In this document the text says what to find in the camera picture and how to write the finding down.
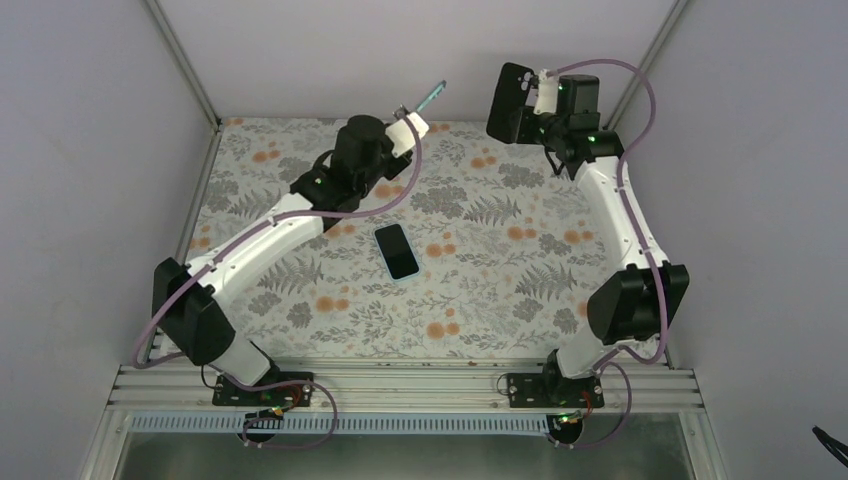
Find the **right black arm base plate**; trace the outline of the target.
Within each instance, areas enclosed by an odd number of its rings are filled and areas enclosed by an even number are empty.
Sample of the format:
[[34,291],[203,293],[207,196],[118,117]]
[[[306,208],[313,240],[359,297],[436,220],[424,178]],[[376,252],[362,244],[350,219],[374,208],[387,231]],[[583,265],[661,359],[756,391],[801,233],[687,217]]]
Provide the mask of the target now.
[[508,373],[506,391],[511,408],[602,408],[603,388],[597,377],[568,379],[542,373]]

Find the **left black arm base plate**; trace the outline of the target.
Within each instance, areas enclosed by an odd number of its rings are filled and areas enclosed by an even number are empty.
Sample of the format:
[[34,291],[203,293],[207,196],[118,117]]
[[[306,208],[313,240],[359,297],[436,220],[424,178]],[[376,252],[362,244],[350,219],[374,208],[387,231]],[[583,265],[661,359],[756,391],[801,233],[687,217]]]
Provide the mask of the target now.
[[308,407],[313,387],[296,384],[274,387],[260,391],[247,391],[238,387],[223,375],[217,377],[211,403],[214,406],[278,408]]

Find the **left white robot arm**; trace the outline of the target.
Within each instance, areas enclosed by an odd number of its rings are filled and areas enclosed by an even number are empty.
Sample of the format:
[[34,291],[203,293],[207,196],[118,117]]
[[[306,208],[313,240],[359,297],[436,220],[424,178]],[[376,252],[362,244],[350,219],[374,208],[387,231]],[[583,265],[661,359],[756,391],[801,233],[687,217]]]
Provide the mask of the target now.
[[382,179],[407,167],[419,175],[427,122],[416,112],[385,123],[356,115],[335,145],[294,181],[288,193],[242,231],[185,263],[163,260],[154,271],[152,319],[196,366],[210,365],[255,405],[278,391],[273,360],[238,331],[224,308],[285,254],[321,236],[340,220],[363,218],[362,200]]

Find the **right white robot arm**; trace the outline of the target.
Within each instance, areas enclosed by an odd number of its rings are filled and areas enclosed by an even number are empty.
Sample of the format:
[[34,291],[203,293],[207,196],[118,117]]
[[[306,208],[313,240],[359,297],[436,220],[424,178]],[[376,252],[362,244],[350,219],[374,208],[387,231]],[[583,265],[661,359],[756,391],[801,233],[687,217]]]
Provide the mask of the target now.
[[505,144],[539,145],[554,174],[564,174],[590,204],[612,264],[611,276],[587,302],[586,326],[552,352],[541,391],[555,407],[580,393],[580,381],[600,373],[620,352],[658,341],[665,352],[670,323],[689,285],[682,264],[659,247],[636,200],[618,135],[600,126],[600,81],[591,75],[556,77],[508,64],[496,86],[487,132]]

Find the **phone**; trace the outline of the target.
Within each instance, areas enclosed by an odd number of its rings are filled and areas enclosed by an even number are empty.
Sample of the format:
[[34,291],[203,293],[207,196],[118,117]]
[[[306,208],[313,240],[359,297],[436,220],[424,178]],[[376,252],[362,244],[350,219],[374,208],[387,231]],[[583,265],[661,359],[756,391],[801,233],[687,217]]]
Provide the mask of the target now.
[[374,238],[389,277],[401,281],[421,272],[417,256],[400,224],[377,228]]
[[429,90],[429,92],[416,104],[414,111],[421,112],[426,109],[436,98],[441,95],[441,93],[445,90],[446,85],[446,80],[441,80],[436,85],[434,85]]

